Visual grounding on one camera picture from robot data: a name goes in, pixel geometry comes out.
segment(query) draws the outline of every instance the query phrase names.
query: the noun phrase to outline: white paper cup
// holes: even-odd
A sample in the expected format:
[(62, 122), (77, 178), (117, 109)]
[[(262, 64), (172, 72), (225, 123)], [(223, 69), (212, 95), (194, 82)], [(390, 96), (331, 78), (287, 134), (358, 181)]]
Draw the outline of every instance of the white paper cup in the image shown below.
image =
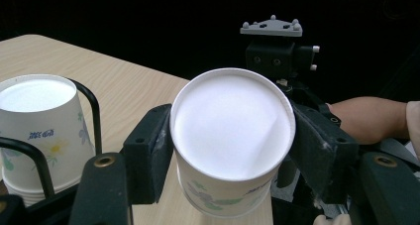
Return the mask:
[(221, 68), (192, 79), (170, 114), (178, 179), (201, 212), (238, 217), (257, 208), (295, 133), (288, 99), (265, 77)]
[[(43, 152), (54, 190), (80, 180), (94, 156), (77, 88), (48, 74), (24, 75), (0, 83), (0, 136), (29, 143)], [(3, 178), (14, 191), (43, 191), (35, 163), (17, 151), (2, 149)]]

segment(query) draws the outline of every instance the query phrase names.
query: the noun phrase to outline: black mechanical device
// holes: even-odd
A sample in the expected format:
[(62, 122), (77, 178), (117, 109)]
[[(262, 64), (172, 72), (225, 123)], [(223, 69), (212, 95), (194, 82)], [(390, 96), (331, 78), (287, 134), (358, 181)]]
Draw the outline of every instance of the black mechanical device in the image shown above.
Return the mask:
[[(275, 16), (241, 28), (241, 34), (255, 36), (246, 49), (247, 68), (282, 89), (296, 118), (294, 142), (277, 186), (289, 185), (296, 171), (300, 176), (292, 201), (271, 198), (274, 224), (312, 224), (323, 212), (314, 205), (316, 199), (343, 204), (353, 224), (420, 224), (420, 182), (413, 174), (420, 170), (418, 161), (396, 140), (365, 147), (340, 129), (340, 119), (296, 80), (297, 70), (316, 69), (313, 59), (319, 52), (319, 47), (291, 40), (302, 32), (297, 20), (288, 23)], [(35, 155), (31, 158), (47, 199), (25, 207), (19, 196), (1, 196), (0, 224), (132, 224), (131, 206), (158, 202), (163, 189), (173, 151), (170, 107), (151, 109), (120, 153), (102, 154), (97, 148), (80, 184), (58, 194), (53, 194), (46, 160), (35, 147), (1, 138), (1, 147)], [(100, 132), (96, 136), (100, 142)]]

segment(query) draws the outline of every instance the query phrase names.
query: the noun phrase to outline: upside-down cup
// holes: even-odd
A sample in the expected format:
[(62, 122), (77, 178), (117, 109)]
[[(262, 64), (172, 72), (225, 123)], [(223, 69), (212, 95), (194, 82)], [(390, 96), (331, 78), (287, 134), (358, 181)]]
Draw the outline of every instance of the upside-down cup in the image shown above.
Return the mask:
[(220, 68), (192, 79), (170, 113), (178, 179), (204, 214), (234, 218), (256, 209), (295, 133), (290, 102), (267, 78)]
[[(61, 76), (30, 74), (0, 82), (0, 137), (26, 142), (46, 157), (55, 191), (80, 181), (94, 156), (74, 83)], [(1, 149), (3, 179), (18, 195), (44, 198), (35, 163)]]

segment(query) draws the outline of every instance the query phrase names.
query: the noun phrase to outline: black metal cup holder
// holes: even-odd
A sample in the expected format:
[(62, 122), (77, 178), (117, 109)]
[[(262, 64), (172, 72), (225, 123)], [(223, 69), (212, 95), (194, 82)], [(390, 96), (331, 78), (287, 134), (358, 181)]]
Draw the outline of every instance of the black metal cup holder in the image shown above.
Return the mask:
[[(95, 95), (92, 93), (92, 91), (90, 91), (86, 86), (73, 79), (70, 80), (76, 85), (77, 90), (83, 93), (84, 96), (86, 96), (86, 98), (89, 100), (90, 106), (92, 108), (95, 154), (96, 156), (100, 155), (102, 154), (102, 138), (99, 102), (96, 99)], [(0, 148), (15, 150), (31, 158), (34, 161), (35, 166), (37, 167), (41, 185), (44, 191), (44, 196), (48, 198), (54, 195), (53, 180), (50, 174), (47, 159), (38, 148), (20, 140), (9, 139), (4, 137), (0, 137)]]

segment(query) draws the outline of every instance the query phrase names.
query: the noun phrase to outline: table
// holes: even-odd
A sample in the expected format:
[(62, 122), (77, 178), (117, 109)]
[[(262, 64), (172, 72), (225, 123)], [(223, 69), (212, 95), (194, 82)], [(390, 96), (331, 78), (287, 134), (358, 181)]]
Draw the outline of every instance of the table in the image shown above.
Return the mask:
[[(120, 152), (124, 141), (143, 116), (156, 106), (172, 103), (188, 82), (38, 35), (0, 42), (0, 69), (0, 81), (23, 74), (47, 73), (77, 80), (88, 87), (100, 105), (104, 153)], [(93, 140), (90, 106), (83, 95), (80, 95), (80, 101)], [(182, 194), (175, 169), (176, 157), (173, 156), (159, 203), (133, 205), (134, 224), (272, 224), (269, 195), (256, 210), (237, 219), (219, 219), (202, 214)]]

